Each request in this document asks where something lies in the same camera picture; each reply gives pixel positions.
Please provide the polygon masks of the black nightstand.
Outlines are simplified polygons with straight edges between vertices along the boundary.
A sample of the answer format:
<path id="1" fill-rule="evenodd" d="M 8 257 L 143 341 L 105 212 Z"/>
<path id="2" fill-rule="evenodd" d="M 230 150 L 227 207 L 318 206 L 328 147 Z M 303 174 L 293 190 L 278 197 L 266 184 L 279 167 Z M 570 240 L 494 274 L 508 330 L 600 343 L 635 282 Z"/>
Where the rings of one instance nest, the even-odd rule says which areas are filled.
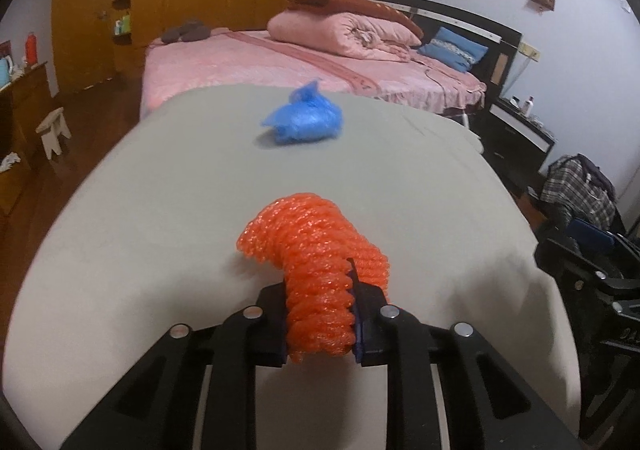
<path id="1" fill-rule="evenodd" d="M 496 99 L 475 122 L 483 157 L 510 192 L 518 197 L 540 183 L 539 170 L 555 145 L 554 138 L 520 111 Z"/>

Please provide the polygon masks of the dark neck pillow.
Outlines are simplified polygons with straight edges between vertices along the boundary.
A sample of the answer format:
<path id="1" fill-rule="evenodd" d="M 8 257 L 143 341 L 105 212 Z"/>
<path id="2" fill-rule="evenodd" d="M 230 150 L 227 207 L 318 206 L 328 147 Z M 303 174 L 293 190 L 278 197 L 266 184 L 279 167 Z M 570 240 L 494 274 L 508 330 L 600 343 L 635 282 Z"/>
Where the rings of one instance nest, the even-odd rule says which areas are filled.
<path id="1" fill-rule="evenodd" d="M 204 25 L 200 20 L 188 20 L 179 27 L 167 29 L 160 36 L 160 42 L 163 44 L 198 42 L 207 39 L 211 31 L 212 29 Z"/>

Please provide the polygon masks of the blue pillow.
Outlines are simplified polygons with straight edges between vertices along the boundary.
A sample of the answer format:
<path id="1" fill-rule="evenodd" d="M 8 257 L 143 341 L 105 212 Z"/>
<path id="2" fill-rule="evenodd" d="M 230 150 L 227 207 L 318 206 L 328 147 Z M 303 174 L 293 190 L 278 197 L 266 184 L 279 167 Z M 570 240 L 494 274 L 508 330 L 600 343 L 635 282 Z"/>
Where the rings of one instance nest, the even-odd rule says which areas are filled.
<path id="1" fill-rule="evenodd" d="M 434 38 L 418 48 L 418 53 L 436 59 L 459 72 L 469 72 L 487 54 L 488 47 L 440 27 Z"/>

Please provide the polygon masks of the white lotion bottle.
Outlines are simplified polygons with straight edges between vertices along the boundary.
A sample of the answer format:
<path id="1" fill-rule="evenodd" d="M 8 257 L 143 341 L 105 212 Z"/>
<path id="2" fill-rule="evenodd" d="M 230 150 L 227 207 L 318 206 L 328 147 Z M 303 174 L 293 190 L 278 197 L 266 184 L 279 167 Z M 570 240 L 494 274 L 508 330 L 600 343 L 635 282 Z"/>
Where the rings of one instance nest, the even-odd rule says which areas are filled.
<path id="1" fill-rule="evenodd" d="M 525 115 L 525 117 L 529 117 L 530 116 L 530 111 L 532 111 L 534 106 L 534 97 L 533 96 L 529 96 L 526 100 L 525 103 L 523 104 L 521 111 L 522 114 Z"/>

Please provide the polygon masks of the orange bubble wrap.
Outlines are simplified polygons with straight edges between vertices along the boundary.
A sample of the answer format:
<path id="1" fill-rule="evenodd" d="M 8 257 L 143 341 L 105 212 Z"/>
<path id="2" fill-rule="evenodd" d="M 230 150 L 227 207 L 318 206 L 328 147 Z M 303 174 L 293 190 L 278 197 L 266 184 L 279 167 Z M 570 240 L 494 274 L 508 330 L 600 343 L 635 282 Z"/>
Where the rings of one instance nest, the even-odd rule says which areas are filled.
<path id="1" fill-rule="evenodd" d="M 356 343 L 352 277 L 388 289 L 390 262 L 332 201 L 296 193 L 264 207 L 236 248 L 283 271 L 286 345 L 295 363 L 325 352 L 344 356 Z"/>

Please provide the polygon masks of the bed with pink sheet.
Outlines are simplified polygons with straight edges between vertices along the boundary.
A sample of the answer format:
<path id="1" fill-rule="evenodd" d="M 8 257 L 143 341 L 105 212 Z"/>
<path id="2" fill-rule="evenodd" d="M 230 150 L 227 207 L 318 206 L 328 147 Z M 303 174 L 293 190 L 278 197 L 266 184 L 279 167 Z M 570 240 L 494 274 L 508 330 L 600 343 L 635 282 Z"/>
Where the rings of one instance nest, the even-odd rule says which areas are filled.
<path id="1" fill-rule="evenodd" d="M 216 85 L 299 88 L 312 81 L 325 93 L 349 93 L 436 114 L 478 110 L 486 85 L 438 60 L 413 54 L 408 62 L 361 60 L 271 40 L 265 31 L 216 30 L 206 40 L 146 51 L 140 117 L 180 93 Z"/>

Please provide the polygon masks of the red thermos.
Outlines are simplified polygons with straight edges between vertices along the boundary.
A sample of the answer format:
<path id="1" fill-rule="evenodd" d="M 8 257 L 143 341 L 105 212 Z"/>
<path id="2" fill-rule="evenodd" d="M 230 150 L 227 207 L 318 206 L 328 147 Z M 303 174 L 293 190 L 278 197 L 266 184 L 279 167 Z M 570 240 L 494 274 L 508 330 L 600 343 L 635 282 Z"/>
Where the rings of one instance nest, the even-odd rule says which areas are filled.
<path id="1" fill-rule="evenodd" d="M 33 32 L 29 32 L 25 42 L 25 58 L 29 67 L 38 64 L 37 36 Z"/>

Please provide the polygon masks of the wooden side cabinet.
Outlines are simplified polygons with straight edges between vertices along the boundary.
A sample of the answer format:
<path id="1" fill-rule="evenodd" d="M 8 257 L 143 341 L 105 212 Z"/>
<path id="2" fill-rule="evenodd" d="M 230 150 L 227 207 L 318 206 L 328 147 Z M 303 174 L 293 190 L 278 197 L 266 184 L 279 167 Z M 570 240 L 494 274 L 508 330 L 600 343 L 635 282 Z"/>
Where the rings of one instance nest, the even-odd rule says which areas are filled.
<path id="1" fill-rule="evenodd" d="M 6 131 L 11 123 L 9 153 L 15 152 L 20 157 L 20 161 L 1 173 L 2 217 L 11 215 L 32 177 L 32 165 L 43 157 L 36 127 L 53 110 L 53 104 L 45 62 L 1 90 L 1 111 L 6 114 L 1 119 L 1 140 L 8 138 Z"/>

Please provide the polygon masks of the black headboard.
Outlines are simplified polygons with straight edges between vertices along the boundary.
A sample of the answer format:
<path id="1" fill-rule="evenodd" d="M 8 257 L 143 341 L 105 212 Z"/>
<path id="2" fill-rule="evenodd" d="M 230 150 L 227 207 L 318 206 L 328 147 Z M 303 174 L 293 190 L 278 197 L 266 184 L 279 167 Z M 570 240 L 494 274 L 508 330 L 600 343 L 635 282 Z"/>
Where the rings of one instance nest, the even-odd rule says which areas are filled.
<path id="1" fill-rule="evenodd" d="M 513 65 L 522 34 L 500 22 L 461 8 L 429 0 L 371 0 L 384 3 L 409 17 L 424 32 L 422 42 L 430 42 L 440 28 L 464 36 L 488 48 L 485 56 L 471 69 L 486 84 L 486 97 L 497 99 Z"/>

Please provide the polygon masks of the small white stool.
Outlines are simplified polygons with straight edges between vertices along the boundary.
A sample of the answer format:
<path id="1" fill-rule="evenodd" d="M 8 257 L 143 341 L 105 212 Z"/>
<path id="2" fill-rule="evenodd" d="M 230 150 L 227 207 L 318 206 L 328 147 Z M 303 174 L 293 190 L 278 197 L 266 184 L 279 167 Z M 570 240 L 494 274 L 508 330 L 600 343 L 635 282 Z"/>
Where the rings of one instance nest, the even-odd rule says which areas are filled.
<path id="1" fill-rule="evenodd" d="M 52 160 L 53 155 L 61 155 L 62 148 L 58 137 L 72 138 L 65 120 L 64 108 L 58 107 L 51 111 L 36 127 L 36 133 L 40 136 L 44 154 L 49 161 Z"/>

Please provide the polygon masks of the light blue kettle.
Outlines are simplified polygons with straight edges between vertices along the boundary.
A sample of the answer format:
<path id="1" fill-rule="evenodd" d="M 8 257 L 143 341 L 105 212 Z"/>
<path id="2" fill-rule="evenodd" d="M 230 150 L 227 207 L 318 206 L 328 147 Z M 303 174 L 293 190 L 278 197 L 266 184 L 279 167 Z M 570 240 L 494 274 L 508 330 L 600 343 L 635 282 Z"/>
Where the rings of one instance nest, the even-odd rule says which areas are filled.
<path id="1" fill-rule="evenodd" d="M 0 88 L 4 88 L 12 81 L 14 63 L 10 55 L 0 57 Z"/>

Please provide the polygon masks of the brown folded blanket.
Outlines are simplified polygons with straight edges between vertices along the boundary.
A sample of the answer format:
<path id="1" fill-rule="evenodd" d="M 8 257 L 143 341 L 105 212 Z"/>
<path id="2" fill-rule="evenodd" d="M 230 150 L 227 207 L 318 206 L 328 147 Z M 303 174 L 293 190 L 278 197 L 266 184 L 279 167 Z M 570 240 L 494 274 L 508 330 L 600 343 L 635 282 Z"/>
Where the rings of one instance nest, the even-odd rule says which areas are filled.
<path id="1" fill-rule="evenodd" d="M 329 16 L 340 13 L 352 13 L 373 17 L 402 25 L 418 39 L 424 38 L 423 30 L 399 10 L 382 2 L 371 0 L 287 0 L 289 10 L 302 10 L 311 14 Z"/>

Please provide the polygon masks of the blue plastic bag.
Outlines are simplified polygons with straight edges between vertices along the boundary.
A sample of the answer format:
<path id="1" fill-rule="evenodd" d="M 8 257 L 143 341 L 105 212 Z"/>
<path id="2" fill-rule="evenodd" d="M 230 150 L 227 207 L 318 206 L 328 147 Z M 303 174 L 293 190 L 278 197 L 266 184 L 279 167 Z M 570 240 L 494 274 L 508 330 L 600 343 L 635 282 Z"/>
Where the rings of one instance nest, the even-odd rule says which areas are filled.
<path id="1" fill-rule="evenodd" d="M 341 135 L 343 111 L 320 92 L 319 82 L 296 88 L 288 103 L 262 120 L 278 145 L 315 143 Z"/>

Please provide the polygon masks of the plaid cloth covered chair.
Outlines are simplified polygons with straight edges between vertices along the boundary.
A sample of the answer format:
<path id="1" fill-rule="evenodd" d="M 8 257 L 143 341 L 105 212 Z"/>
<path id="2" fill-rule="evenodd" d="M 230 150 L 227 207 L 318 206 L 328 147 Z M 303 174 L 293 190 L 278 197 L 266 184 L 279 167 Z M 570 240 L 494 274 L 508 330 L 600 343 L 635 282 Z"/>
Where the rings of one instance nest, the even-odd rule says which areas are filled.
<path id="1" fill-rule="evenodd" d="M 539 207 L 549 217 L 577 217 L 613 233 L 624 230 L 613 184 L 581 153 L 563 155 L 548 166 Z"/>

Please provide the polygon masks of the grey table cloth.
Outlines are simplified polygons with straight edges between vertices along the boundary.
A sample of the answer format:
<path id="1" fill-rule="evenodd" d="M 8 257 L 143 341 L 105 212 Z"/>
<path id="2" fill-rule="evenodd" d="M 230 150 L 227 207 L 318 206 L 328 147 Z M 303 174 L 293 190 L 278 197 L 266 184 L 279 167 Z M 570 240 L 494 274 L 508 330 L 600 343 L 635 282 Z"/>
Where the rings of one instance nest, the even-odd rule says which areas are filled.
<path id="1" fill-rule="evenodd" d="M 554 280 L 510 192 L 454 121 L 337 94 L 343 131 L 279 146 L 264 119 L 284 88 L 182 93 L 85 179 L 32 261 L 13 309 L 3 390 L 58 448 L 172 325 L 216 325 L 279 282 L 278 254 L 312 265 L 342 215 L 387 257 L 388 298 L 421 321 L 480 330 L 570 430 L 576 349 Z"/>

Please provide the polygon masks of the folded pink quilt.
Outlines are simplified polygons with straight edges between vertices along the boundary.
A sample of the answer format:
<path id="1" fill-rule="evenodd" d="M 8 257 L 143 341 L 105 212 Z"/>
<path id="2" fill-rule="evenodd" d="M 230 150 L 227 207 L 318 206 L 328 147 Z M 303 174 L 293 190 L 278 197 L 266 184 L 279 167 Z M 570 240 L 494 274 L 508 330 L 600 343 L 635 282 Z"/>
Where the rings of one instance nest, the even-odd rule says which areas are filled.
<path id="1" fill-rule="evenodd" d="M 321 16 L 285 10 L 268 21 L 273 40 L 359 60 L 408 62 L 421 40 L 397 22 L 338 13 Z"/>

